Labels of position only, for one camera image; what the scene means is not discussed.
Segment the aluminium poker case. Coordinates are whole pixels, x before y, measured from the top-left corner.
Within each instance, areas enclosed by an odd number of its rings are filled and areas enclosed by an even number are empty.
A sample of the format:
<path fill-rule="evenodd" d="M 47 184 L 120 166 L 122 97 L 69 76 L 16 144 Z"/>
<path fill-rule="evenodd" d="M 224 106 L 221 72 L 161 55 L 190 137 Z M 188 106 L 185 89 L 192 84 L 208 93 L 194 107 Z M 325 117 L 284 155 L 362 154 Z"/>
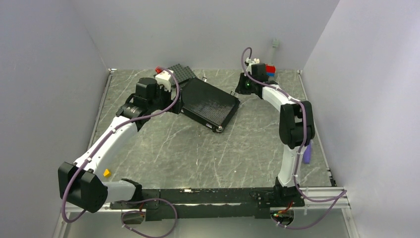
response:
<path fill-rule="evenodd" d="M 215 133 L 224 131 L 240 104 L 237 97 L 198 78 L 182 87 L 182 100 L 181 112 Z"/>

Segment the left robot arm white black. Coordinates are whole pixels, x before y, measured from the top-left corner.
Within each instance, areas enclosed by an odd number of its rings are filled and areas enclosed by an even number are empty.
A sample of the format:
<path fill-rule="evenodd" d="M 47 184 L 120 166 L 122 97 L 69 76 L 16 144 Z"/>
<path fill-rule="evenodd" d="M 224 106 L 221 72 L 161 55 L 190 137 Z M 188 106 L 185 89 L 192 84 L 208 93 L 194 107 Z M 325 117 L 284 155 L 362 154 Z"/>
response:
<path fill-rule="evenodd" d="M 154 78 L 140 78 L 135 92 L 117 110 L 105 132 L 73 163 L 58 168 L 59 193 L 62 207 L 69 202 L 84 211 L 95 213 L 106 203 L 123 201 L 129 208 L 138 207 L 143 197 L 142 185 L 123 178 L 104 182 L 104 172 L 119 150 L 136 135 L 151 117 L 165 112 L 179 114 L 183 107 L 182 90 Z"/>

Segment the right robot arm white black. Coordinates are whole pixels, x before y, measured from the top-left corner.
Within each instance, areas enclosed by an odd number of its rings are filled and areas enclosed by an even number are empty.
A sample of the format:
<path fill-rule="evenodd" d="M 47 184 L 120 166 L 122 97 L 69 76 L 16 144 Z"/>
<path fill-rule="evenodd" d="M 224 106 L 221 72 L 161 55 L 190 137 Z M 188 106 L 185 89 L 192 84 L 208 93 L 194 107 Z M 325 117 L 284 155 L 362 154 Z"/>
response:
<path fill-rule="evenodd" d="M 280 171 L 268 199 L 261 199 L 272 207 L 303 207 L 305 205 L 300 183 L 301 157 L 315 136 L 312 105 L 287 94 L 275 81 L 270 81 L 264 63 L 242 64 L 236 93 L 255 94 L 269 102 L 279 112 L 279 137 L 283 143 Z"/>

